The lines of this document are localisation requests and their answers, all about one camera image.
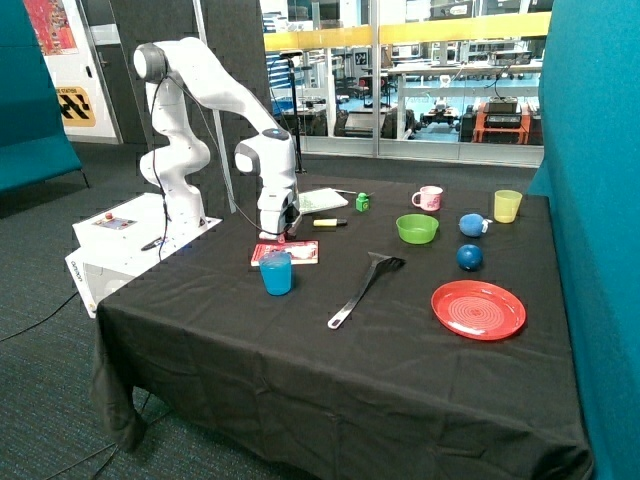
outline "black spatula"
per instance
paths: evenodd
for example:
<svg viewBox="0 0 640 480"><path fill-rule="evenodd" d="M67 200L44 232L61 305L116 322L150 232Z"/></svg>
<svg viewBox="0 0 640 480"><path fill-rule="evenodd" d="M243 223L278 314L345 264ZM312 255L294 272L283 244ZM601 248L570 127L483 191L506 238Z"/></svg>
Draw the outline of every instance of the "black spatula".
<svg viewBox="0 0 640 480"><path fill-rule="evenodd" d="M355 308L360 299L380 274L397 270L405 264L405 261L402 258L389 257L379 253L369 252L369 257L371 257L371 266L360 285L358 293L351 297L347 304L342 307L342 309L340 309L340 311L336 313L331 320L329 320L329 323L327 324L329 328L335 330L342 325L342 322L347 319L351 311Z"/></svg>

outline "pole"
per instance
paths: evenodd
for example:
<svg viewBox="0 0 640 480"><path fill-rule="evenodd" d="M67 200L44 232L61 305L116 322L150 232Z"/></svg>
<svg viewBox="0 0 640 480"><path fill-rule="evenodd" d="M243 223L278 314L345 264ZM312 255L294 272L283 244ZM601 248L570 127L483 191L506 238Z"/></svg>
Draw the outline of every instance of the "pole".
<svg viewBox="0 0 640 480"><path fill-rule="evenodd" d="M287 58L289 64L289 81L291 82L291 98L293 100L293 118L295 119L294 135L296 137L296 173L305 173L302 168L302 149L300 148L300 119L298 118L298 99L296 97L296 75L293 60Z"/></svg>

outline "teal chair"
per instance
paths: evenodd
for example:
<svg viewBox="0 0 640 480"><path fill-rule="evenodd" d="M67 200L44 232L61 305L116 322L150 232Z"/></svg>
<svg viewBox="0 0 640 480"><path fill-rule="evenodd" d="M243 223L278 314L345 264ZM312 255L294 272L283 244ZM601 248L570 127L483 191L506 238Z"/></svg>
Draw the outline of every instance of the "teal chair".
<svg viewBox="0 0 640 480"><path fill-rule="evenodd" d="M0 18L3 192L82 171L82 164L64 133L56 91L22 0L2 0Z"/></svg>
<svg viewBox="0 0 640 480"><path fill-rule="evenodd" d="M640 478L640 2L556 0L540 97L547 195L595 477Z"/></svg>

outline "gray carpet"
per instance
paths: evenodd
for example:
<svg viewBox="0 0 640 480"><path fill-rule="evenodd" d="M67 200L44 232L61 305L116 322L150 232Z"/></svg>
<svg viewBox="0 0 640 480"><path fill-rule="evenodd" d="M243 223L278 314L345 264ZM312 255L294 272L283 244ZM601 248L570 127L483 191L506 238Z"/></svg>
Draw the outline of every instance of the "gray carpet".
<svg viewBox="0 0 640 480"><path fill-rule="evenodd" d="M137 170L143 147L75 145L92 184L80 173L0 196L0 338L53 313L74 292L64 257L77 248L71 225L154 188ZM533 170L424 162L308 157L309 173L385 179L492 191L524 190ZM42 325L0 343L0 478L45 479L108 446L88 392L93 329L76 296ZM146 392L136 391L141 406ZM168 412L151 397L144 417ZM89 478L109 457L107 449L56 476ZM169 413L141 447L118 452L100 478L107 479L310 479L265 462L221 434Z"/></svg>

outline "green bowl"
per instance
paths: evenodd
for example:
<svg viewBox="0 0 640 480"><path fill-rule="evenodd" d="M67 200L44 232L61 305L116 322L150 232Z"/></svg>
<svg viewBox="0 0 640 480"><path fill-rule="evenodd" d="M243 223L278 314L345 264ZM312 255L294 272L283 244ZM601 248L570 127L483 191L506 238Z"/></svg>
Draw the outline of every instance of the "green bowl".
<svg viewBox="0 0 640 480"><path fill-rule="evenodd" d="M400 238L413 245L429 243L436 236L440 222L429 215L411 213L396 220Z"/></svg>

